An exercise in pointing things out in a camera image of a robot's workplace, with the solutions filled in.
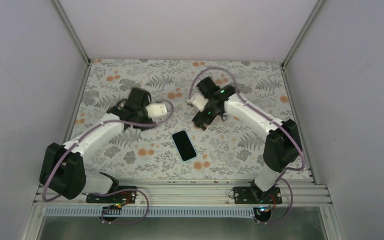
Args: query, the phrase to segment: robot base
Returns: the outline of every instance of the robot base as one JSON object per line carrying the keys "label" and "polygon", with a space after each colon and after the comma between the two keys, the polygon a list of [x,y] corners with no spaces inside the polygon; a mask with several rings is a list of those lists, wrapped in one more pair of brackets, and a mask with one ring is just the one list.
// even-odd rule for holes
{"label": "robot base", "polygon": [[270,196],[273,196],[276,200],[276,204],[282,203],[281,189],[278,187],[272,187],[266,192],[265,198],[257,200],[251,194],[251,187],[249,186],[235,186],[233,188],[233,196],[235,204],[274,204],[273,199]]}
{"label": "robot base", "polygon": [[[123,189],[136,189],[136,186],[118,186],[118,189],[115,191],[123,190]],[[125,191],[130,195],[130,201],[127,204],[134,204],[136,200],[136,191]],[[86,203],[88,204],[117,204],[125,201],[126,196],[121,192],[116,195],[111,196],[96,196],[93,194],[88,194],[86,198]]]}

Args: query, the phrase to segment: table surface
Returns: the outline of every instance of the table surface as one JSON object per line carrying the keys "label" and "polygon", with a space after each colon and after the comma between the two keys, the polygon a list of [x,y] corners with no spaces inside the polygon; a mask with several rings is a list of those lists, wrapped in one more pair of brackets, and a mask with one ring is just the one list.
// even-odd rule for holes
{"label": "table surface", "polygon": [[[106,110],[129,95],[132,87],[151,93],[152,99],[169,99],[174,115],[165,124],[140,131],[129,128],[111,139],[91,159],[87,170],[108,173],[119,179],[254,179],[264,161],[265,139],[233,116],[207,130],[196,128],[192,118],[198,112],[186,105],[192,81],[208,66],[228,69],[240,91],[262,110],[282,120],[293,119],[279,63],[249,61],[189,61],[147,59],[95,59],[75,120],[72,137],[96,124]],[[219,86],[231,82],[222,71],[211,70]],[[186,130],[197,158],[182,162],[171,135]],[[301,166],[301,159],[291,163]],[[286,179],[308,179],[307,170],[290,171]]]}

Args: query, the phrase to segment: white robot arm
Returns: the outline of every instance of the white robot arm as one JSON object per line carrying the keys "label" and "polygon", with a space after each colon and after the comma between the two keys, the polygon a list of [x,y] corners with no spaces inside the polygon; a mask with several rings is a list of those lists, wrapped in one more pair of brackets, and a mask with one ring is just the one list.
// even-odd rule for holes
{"label": "white robot arm", "polygon": [[86,171],[84,160],[122,134],[131,125],[141,130],[156,127],[152,118],[167,114],[163,103],[150,103],[149,92],[133,88],[127,99],[111,107],[87,132],[64,144],[52,143],[46,149],[39,181],[67,199],[79,194],[106,194],[118,189],[119,181],[103,172]]}
{"label": "white robot arm", "polygon": [[[188,104],[199,110],[199,113],[193,118],[197,127],[205,130],[215,117],[227,114],[238,117],[265,138],[263,153],[265,164],[260,174],[251,183],[251,193],[257,202],[267,198],[266,192],[272,189],[286,166],[299,155],[298,150],[277,126],[284,128],[301,148],[297,125],[292,120],[282,122],[263,112],[239,95],[240,93],[236,93],[231,85],[219,88],[210,77],[201,80],[197,87],[200,92],[187,101]],[[255,110],[263,112],[265,117]]]}

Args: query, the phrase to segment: white wall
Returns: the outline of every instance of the white wall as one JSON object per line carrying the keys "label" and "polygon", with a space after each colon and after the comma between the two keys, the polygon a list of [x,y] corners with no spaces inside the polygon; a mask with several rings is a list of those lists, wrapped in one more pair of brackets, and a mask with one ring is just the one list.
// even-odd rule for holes
{"label": "white wall", "polygon": [[283,62],[317,0],[60,0],[91,58]]}
{"label": "white wall", "polygon": [[0,240],[18,239],[85,63],[50,0],[0,0]]}
{"label": "white wall", "polygon": [[287,76],[346,239],[384,239],[384,1],[327,0]]}

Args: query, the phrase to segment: black phone screen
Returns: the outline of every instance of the black phone screen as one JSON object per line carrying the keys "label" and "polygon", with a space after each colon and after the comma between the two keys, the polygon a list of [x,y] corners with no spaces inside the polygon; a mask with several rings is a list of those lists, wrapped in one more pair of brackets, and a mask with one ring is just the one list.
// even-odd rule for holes
{"label": "black phone screen", "polygon": [[179,131],[172,135],[174,144],[180,154],[182,161],[188,161],[197,156],[197,152],[192,146],[192,142],[188,137],[186,131]]}

